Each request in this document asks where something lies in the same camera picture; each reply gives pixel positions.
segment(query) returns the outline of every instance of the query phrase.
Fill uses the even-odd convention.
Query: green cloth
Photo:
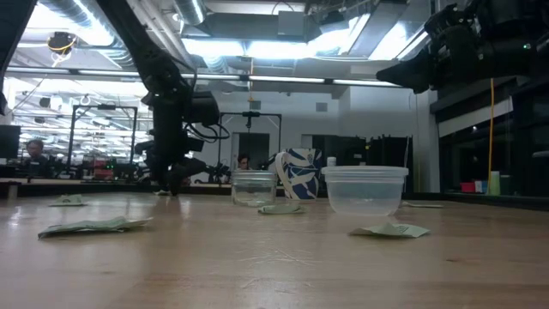
[[[263,215],[289,215],[303,214],[305,210],[299,205],[280,204],[263,206],[257,212]]]
[[[71,233],[80,231],[123,232],[129,228],[145,225],[152,218],[139,221],[128,221],[119,216],[106,221],[80,221],[76,223],[51,226],[38,234],[38,238],[49,237],[55,233]]]
[[[85,203],[82,201],[82,195],[62,195],[53,202],[50,206],[84,206]]]
[[[369,236],[389,236],[389,237],[402,237],[402,238],[418,238],[421,235],[429,233],[426,228],[416,227],[410,224],[391,224],[385,223],[384,225],[375,227],[362,227],[356,228],[350,235],[369,235]]]

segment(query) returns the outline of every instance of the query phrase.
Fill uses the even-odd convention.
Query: clear plastic bowl
[[[405,167],[325,167],[329,204],[348,215],[392,215],[401,203]]]
[[[276,174],[268,171],[238,170],[232,173],[232,203],[260,207],[276,199]]]

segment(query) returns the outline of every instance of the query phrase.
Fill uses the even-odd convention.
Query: fluorescent light
[[[242,44],[233,40],[183,39],[183,44],[189,53],[202,57],[244,55]]]
[[[306,82],[306,83],[324,83],[323,78],[306,77],[283,77],[283,76],[250,76],[253,82]]]
[[[70,129],[67,128],[45,128],[45,127],[21,127],[21,131],[38,131],[38,132],[56,132],[70,134]],[[111,136],[131,136],[132,131],[128,130],[113,130],[113,129],[75,129],[75,134],[87,134],[89,132],[101,132]],[[136,131],[136,136],[146,136],[144,130]]]
[[[7,69],[12,73],[36,73],[36,74],[69,74],[67,69],[52,69],[52,68],[30,68],[30,67],[17,67],[10,66]]]
[[[400,87],[390,82],[365,81],[365,80],[334,80],[334,85],[346,86],[376,86],[376,87]]]
[[[359,35],[362,33],[362,30],[364,30],[364,27],[366,27],[366,23],[370,19],[370,14],[364,14],[361,17],[358,18],[356,22],[352,24],[352,20],[349,21],[349,27],[352,29],[351,33],[348,35],[345,42],[341,45],[339,54],[348,54],[351,48],[353,48],[354,42],[357,41],[359,38]]]
[[[19,43],[17,48],[35,48],[35,47],[47,47],[46,43]]]
[[[403,59],[407,54],[409,54],[411,51],[413,51],[414,48],[416,48],[425,38],[427,38],[429,34],[422,30],[421,34],[417,37],[415,37],[412,42],[404,49],[404,51],[401,51],[401,53],[396,56],[397,59],[401,60]]]
[[[314,56],[306,43],[253,41],[248,56],[264,59],[301,59]]]
[[[370,60],[392,60],[406,46],[406,28],[397,22],[385,37],[379,42],[374,52],[368,57]]]
[[[113,71],[113,70],[78,70],[80,74],[96,76],[122,76],[139,77],[139,73],[131,71]]]
[[[198,79],[208,80],[208,81],[238,81],[238,80],[240,80],[240,76],[232,76],[232,75],[197,74],[196,77]]]

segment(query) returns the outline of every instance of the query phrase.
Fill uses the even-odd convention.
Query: metal frame
[[[220,113],[220,125],[223,124],[223,116],[225,115],[239,115],[242,117],[246,117],[242,114],[242,112],[222,112]],[[278,151],[281,151],[281,140],[282,140],[282,114],[274,114],[274,113],[259,113],[259,117],[261,116],[275,116],[278,117]],[[218,148],[217,148],[217,162],[221,162],[221,140],[217,142]]]
[[[80,116],[76,116],[76,111],[79,108],[97,108],[98,110],[116,110],[116,109],[124,109],[124,110],[133,110],[134,111],[134,124],[133,124],[133,130],[131,131],[131,150],[130,150],[130,163],[134,161],[134,147],[136,145],[136,128],[137,128],[137,107],[135,106],[108,106],[108,108],[101,108],[102,105],[98,106],[84,106],[84,105],[75,105],[72,106],[72,118],[70,120],[70,138],[69,138],[69,153],[67,157],[67,170],[70,170],[70,162],[72,161],[72,145],[74,143],[75,139],[75,123],[76,120],[80,119]]]

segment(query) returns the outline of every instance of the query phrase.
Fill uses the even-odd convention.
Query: table surface
[[[548,308],[549,213],[443,203],[394,218],[259,215],[229,197],[87,195],[0,202],[0,308]],[[80,220],[153,217],[135,232],[37,240]],[[399,221],[418,239],[348,236]]]

